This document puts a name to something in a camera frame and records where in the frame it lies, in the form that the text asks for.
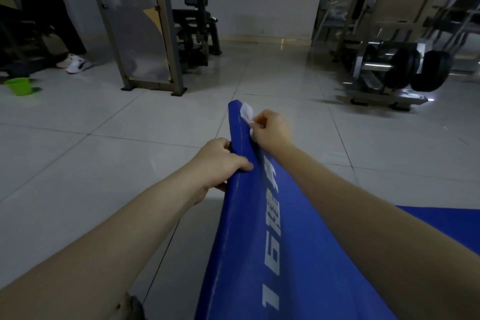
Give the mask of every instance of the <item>blue gym mat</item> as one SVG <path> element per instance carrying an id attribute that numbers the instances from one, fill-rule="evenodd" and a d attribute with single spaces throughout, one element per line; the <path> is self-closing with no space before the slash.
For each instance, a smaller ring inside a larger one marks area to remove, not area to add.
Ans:
<path id="1" fill-rule="evenodd" d="M 228 105 L 232 151 L 254 164 L 228 181 L 195 319 L 395 319 L 297 184 Z M 480 210 L 405 211 L 480 252 Z"/>

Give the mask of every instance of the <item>hand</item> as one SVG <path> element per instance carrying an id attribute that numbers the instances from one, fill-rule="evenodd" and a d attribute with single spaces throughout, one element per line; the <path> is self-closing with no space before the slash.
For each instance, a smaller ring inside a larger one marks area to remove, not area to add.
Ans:
<path id="1" fill-rule="evenodd" d="M 285 119 L 277 112 L 264 110 L 250 124 L 260 147 L 275 157 L 276 152 L 291 145 L 290 132 Z"/>
<path id="2" fill-rule="evenodd" d="M 188 165 L 201 184 L 197 203 L 205 198 L 207 191 L 211 188 L 225 191 L 227 186 L 225 181 L 237 170 L 252 171 L 254 169 L 254 165 L 246 157 L 231 153 L 229 148 L 228 139 L 213 139 L 207 142 L 189 162 Z"/>

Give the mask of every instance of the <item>white cloth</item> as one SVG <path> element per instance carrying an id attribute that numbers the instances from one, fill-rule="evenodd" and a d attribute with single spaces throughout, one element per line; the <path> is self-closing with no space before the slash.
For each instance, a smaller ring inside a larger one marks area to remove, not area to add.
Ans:
<path id="1" fill-rule="evenodd" d="M 242 103 L 241 105 L 241 108 L 240 108 L 240 117 L 245 121 L 245 123 L 247 123 L 248 125 L 250 125 L 250 123 L 252 123 L 254 121 L 254 118 L 255 118 L 255 114 L 254 114 L 254 110 L 253 108 L 247 104 L 246 102 Z M 253 129 L 250 129 L 250 137 L 251 139 L 254 139 L 254 130 Z"/>

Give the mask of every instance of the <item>white sneaker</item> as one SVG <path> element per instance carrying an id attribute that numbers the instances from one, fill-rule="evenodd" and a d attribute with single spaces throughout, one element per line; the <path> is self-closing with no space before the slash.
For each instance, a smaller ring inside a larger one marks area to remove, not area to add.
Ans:
<path id="1" fill-rule="evenodd" d="M 67 56 L 67 58 L 65 58 L 63 61 L 57 63 L 57 67 L 58 67 L 58 68 L 67 68 L 67 67 L 69 67 L 70 64 L 72 63 L 73 56 L 74 56 L 73 53 L 69 53 L 68 56 Z"/>
<path id="2" fill-rule="evenodd" d="M 83 72 L 87 70 L 87 68 L 91 68 L 92 63 L 88 61 L 85 57 L 73 55 L 71 57 L 71 63 L 67 67 L 66 71 L 69 74 L 78 74 L 79 72 Z"/>

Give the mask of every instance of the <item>blue mat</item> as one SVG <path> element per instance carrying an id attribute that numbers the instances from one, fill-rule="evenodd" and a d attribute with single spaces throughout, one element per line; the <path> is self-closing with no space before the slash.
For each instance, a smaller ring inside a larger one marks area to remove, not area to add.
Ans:
<path id="1" fill-rule="evenodd" d="M 195 319 L 395 319 L 293 179 L 252 143 L 241 105 L 228 106 L 232 151 L 254 170 L 228 181 Z M 480 210 L 403 209 L 479 252 Z"/>

